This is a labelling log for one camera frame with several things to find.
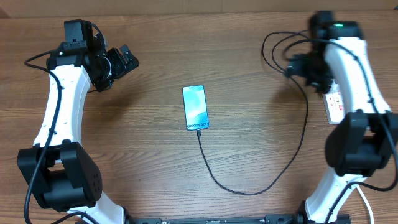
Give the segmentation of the smartphone with blue screen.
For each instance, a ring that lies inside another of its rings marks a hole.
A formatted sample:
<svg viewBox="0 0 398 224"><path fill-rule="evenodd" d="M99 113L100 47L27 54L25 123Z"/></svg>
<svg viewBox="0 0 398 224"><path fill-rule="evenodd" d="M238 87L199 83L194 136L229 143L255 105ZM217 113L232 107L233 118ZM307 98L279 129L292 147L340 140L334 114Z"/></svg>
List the smartphone with blue screen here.
<svg viewBox="0 0 398 224"><path fill-rule="evenodd" d="M203 85L182 88L186 127L189 131L208 129L210 126Z"/></svg>

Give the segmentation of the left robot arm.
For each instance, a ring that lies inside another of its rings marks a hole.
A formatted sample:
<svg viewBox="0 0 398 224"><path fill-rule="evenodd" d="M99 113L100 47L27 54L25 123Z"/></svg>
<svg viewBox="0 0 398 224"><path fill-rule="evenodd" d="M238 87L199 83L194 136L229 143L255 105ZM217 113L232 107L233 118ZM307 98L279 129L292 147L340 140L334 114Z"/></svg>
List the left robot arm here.
<svg viewBox="0 0 398 224"><path fill-rule="evenodd" d="M110 89L139 61L126 45L108 48L90 21L65 21L64 29L65 41L44 53L50 89L43 123L33 146L17 156L28 185L25 199L64 219L132 223L129 212L103 192L101 172L82 146L81 125L86 95Z"/></svg>

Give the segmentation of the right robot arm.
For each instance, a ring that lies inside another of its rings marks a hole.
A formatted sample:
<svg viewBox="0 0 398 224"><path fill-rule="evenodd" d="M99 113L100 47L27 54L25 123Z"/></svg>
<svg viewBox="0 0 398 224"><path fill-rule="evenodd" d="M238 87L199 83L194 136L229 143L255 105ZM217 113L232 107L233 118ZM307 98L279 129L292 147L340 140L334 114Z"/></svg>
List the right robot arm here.
<svg viewBox="0 0 398 224"><path fill-rule="evenodd" d="M318 93L338 84L345 115L325 143L327 171L293 222L348 223L339 210L354 188L397 158L397 115L378 88L357 22L318 11L308 28L311 49L288 59L285 76L303 77Z"/></svg>

